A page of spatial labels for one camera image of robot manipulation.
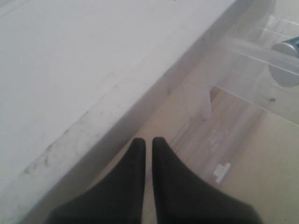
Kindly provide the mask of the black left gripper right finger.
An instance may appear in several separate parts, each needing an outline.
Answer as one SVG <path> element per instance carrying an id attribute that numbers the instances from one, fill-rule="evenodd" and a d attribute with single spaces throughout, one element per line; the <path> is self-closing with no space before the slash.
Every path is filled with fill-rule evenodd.
<path id="1" fill-rule="evenodd" d="M 152 181 L 159 224 L 260 224 L 255 209 L 196 176 L 163 137 L 152 141 Z"/>

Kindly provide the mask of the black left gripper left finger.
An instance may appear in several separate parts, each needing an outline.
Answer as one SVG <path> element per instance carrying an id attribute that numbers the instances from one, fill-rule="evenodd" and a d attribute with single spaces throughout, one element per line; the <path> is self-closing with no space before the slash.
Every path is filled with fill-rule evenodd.
<path id="1" fill-rule="evenodd" d="M 57 207 L 47 224 L 139 224 L 145 186 L 146 143 L 132 140 L 116 166 L 95 186 Z"/>

